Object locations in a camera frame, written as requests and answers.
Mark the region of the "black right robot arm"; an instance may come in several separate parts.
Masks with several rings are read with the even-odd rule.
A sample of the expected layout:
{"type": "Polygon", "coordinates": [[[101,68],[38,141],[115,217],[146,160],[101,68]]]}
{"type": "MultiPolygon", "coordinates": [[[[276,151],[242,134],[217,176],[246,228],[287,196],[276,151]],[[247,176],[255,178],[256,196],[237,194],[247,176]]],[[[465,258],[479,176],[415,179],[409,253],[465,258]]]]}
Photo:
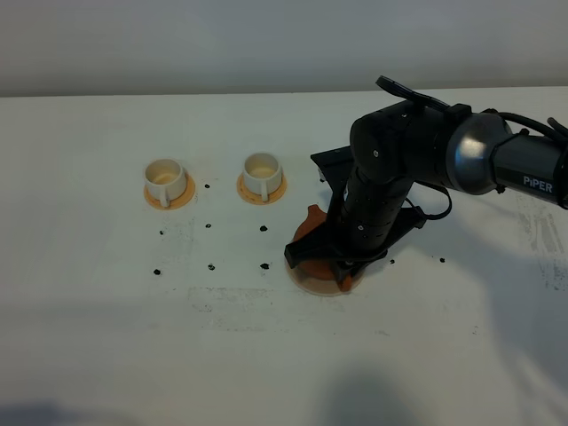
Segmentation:
{"type": "Polygon", "coordinates": [[[332,197],[324,220],[286,246],[289,267],[323,264],[341,290],[389,248],[429,220],[407,196],[413,185],[443,194],[512,189],[567,204],[567,131],[467,105],[404,101],[351,126],[346,147],[314,154],[332,197]]]}

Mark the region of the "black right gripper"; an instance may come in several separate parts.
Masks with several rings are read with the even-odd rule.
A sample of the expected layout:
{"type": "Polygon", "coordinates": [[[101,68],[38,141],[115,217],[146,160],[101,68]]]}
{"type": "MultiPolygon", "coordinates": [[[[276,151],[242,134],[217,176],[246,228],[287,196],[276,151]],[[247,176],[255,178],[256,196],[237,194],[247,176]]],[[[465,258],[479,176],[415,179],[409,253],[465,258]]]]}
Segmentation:
{"type": "Polygon", "coordinates": [[[343,197],[333,202],[327,222],[290,242],[284,256],[291,268],[303,262],[331,261],[330,269],[339,284],[350,284],[366,266],[382,259],[395,242],[422,226],[415,209],[404,209],[414,181],[396,177],[377,184],[355,166],[343,189],[343,197]]]}

